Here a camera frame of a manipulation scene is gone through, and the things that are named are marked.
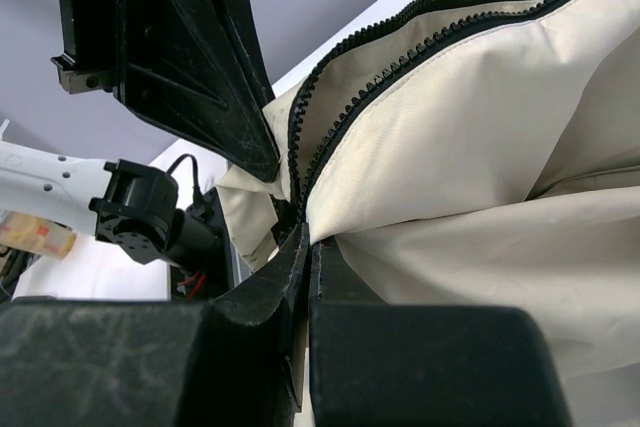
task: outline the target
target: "black zipper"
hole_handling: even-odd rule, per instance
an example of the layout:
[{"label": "black zipper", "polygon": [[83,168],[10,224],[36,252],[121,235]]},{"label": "black zipper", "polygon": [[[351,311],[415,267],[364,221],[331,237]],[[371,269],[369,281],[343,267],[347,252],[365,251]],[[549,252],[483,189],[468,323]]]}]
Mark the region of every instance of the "black zipper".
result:
[{"label": "black zipper", "polygon": [[314,158],[307,169],[304,182],[301,183],[298,175],[299,133],[309,99],[312,97],[320,74],[327,65],[349,50],[394,32],[416,16],[437,10],[509,1],[524,0],[416,0],[396,16],[350,35],[334,47],[318,63],[298,91],[289,116],[288,166],[291,176],[291,202],[298,207],[298,222],[304,222],[307,197],[322,172],[323,167],[331,157],[331,154],[348,131],[349,126],[373,100],[392,86],[398,79],[434,54],[467,37],[501,25],[539,18],[561,7],[570,0],[540,0],[541,2],[539,4],[521,12],[489,11],[478,13],[465,19],[460,19],[458,22],[452,23],[449,27],[443,28],[440,32],[436,32],[433,36],[427,37],[422,43],[416,45],[415,49],[407,52],[405,56],[398,59],[398,62],[392,63],[389,68],[384,69],[379,75],[371,79],[366,86],[363,86],[363,89],[358,92],[358,96],[354,97],[352,103],[345,107],[344,112],[340,114],[339,118],[334,122],[333,128],[328,131],[322,143],[318,146]]}]

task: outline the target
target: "zipper teeth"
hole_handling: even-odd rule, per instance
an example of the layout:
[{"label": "zipper teeth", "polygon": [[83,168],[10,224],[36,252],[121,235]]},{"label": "zipper teeth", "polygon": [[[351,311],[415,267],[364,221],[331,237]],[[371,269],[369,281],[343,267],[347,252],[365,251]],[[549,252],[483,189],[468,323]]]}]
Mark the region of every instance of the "zipper teeth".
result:
[{"label": "zipper teeth", "polygon": [[[422,43],[417,44],[415,49],[409,50],[405,56],[401,56],[397,62],[393,62],[389,66],[389,68],[383,69],[383,71],[379,75],[376,75],[372,79],[372,81],[366,84],[365,86],[366,90],[364,89],[360,90],[358,92],[358,97],[353,97],[353,99],[351,100],[351,104],[345,107],[345,111],[339,115],[339,119],[334,122],[333,128],[329,129],[327,135],[322,139],[321,144],[316,149],[316,152],[313,156],[311,164],[307,169],[304,185],[302,185],[301,191],[299,193],[297,222],[299,223],[299,222],[305,221],[305,209],[306,209],[307,197],[309,195],[311,188],[313,187],[315,180],[319,175],[319,170],[320,170],[319,166],[321,166],[321,162],[323,160],[326,160],[325,156],[329,148],[335,143],[336,139],[339,139],[339,137],[341,137],[341,134],[344,131],[345,125],[350,125],[348,121],[354,117],[353,113],[357,112],[356,107],[358,106],[358,104],[362,104],[363,101],[369,101],[369,102],[372,101],[381,92],[384,92],[384,90],[386,90],[386,88],[389,85],[392,85],[393,83],[395,83],[395,81],[398,78],[402,77],[411,69],[413,69],[413,67],[418,65],[420,63],[418,61],[427,59],[429,57],[429,54],[434,51],[435,47],[440,46],[443,43],[443,41],[447,40],[452,34],[455,34],[466,27],[478,25],[482,22],[486,22],[489,20],[531,16],[532,14],[537,14],[537,13],[540,13],[541,11],[547,10],[550,6],[556,4],[558,1],[559,0],[541,0],[539,4],[520,12],[489,11],[489,12],[477,13],[472,16],[468,16],[465,19],[460,19],[459,21],[453,22],[452,24],[450,24],[449,27],[444,27],[440,32],[434,33],[431,37],[427,37]],[[411,4],[409,4],[409,6],[407,6],[405,10],[409,9],[409,7],[412,7],[414,5],[415,5],[415,2],[412,2]],[[399,17],[404,13],[405,13],[404,11],[401,12],[396,17],[389,19],[387,22],[392,22],[394,19],[396,19],[397,17]],[[374,26],[369,27],[368,29],[376,28],[376,25],[378,24],[375,24]],[[355,36],[350,36],[349,38],[345,39],[340,44],[338,44],[338,46],[336,46],[334,50],[338,51],[339,47],[342,44],[345,44],[345,43],[348,44],[349,42],[354,42],[354,39],[352,39],[352,37],[355,37]],[[344,53],[347,50],[349,49],[343,49],[341,53]],[[294,110],[297,109],[296,115],[298,115],[299,118],[295,118],[295,121],[293,123],[293,129],[296,135],[294,137],[295,145],[290,145],[290,151],[289,151],[289,162],[290,162],[289,168],[290,169],[292,167],[292,163],[294,164],[295,167],[297,167],[297,150],[298,150],[297,143],[300,140],[298,134],[300,133],[302,116],[304,116],[306,112],[305,109],[306,109],[306,106],[308,105],[308,99],[311,97],[311,91],[313,91],[313,89],[315,88],[315,83],[317,82],[318,76],[322,72],[324,67],[326,67],[326,65],[330,60],[333,60],[338,55],[341,55],[341,53],[334,53],[334,51],[332,51],[330,54],[327,55],[327,57],[329,57],[332,54],[333,54],[333,57],[331,57],[328,60],[327,60],[327,57],[323,59],[323,62],[321,62],[321,64],[319,64],[313,70],[312,74],[309,76],[307,81],[305,81],[305,83],[303,84],[301,88],[301,93],[302,93],[302,95],[300,96],[301,98],[296,99]],[[293,183],[294,176],[295,178],[298,177],[297,171],[295,170],[290,170],[290,171],[291,171],[292,183]]]},{"label": "zipper teeth", "polygon": [[[340,41],[333,49],[331,49],[331,51],[329,51],[322,58],[322,60],[314,67],[309,76],[305,79],[293,101],[289,119],[289,133],[287,136],[289,139],[288,166],[289,174],[291,176],[292,197],[296,197],[297,194],[300,193],[298,192],[298,186],[300,185],[301,180],[298,175],[298,150],[300,147],[300,132],[302,131],[304,115],[307,113],[309,100],[313,95],[313,91],[316,88],[316,84],[320,78],[320,75],[330,62],[350,50],[382,38],[394,32],[395,30],[398,30],[416,16],[451,8],[452,3],[454,2],[464,2],[468,6],[472,6],[494,1],[496,0],[414,0],[393,17],[390,17],[382,22],[376,22],[375,24],[368,27],[363,27],[359,31],[350,34],[347,38]],[[298,199],[292,198],[293,203],[296,203],[297,201]]]}]

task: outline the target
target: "red wire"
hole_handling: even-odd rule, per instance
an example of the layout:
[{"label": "red wire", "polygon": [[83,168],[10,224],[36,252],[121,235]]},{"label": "red wire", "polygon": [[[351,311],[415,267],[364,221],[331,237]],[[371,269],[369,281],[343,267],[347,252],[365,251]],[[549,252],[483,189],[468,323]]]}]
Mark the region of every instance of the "red wire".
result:
[{"label": "red wire", "polygon": [[186,284],[190,283],[192,280],[194,280],[196,277],[198,277],[199,274],[200,274],[200,271],[196,272],[195,274],[193,274],[188,279],[185,279],[182,282],[178,282],[178,285],[186,285]]},{"label": "red wire", "polygon": [[198,290],[200,290],[200,287],[202,287],[202,284],[204,283],[204,279],[206,278],[207,278],[206,274],[203,274],[202,277],[200,277],[200,280],[198,280],[198,283],[196,284],[196,286],[187,296],[187,300],[193,299],[193,296],[196,295],[196,292],[198,292]]}]

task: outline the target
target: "black plastic bracket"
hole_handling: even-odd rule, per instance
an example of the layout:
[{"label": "black plastic bracket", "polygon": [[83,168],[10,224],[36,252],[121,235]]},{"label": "black plastic bracket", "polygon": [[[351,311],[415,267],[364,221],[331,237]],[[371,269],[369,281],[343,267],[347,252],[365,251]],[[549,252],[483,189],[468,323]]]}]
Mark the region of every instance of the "black plastic bracket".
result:
[{"label": "black plastic bracket", "polygon": [[96,239],[119,245],[141,264],[161,259],[188,271],[215,267],[221,232],[176,209],[178,184],[170,174],[125,160],[105,169],[112,172],[105,196],[89,206],[98,214]]},{"label": "black plastic bracket", "polygon": [[275,259],[213,301],[0,308],[4,418],[291,427],[302,399],[308,243],[299,226]]},{"label": "black plastic bracket", "polygon": [[113,92],[142,120],[275,179],[249,0],[60,0],[60,12],[64,53],[52,60],[67,92]]}]

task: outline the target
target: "black cable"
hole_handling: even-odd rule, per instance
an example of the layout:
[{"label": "black cable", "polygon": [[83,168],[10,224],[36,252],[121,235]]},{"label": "black cable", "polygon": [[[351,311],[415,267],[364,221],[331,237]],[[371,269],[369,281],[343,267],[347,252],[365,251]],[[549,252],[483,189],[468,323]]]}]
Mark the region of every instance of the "black cable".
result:
[{"label": "black cable", "polygon": [[167,169],[167,174],[171,175],[178,168],[178,166],[185,159],[191,159],[192,172],[193,172],[193,205],[195,207],[203,207],[208,210],[207,202],[204,200],[204,195],[202,195],[202,190],[200,189],[200,182],[198,181],[198,159],[191,154],[182,154],[176,160],[173,161],[173,164],[169,166]]}]

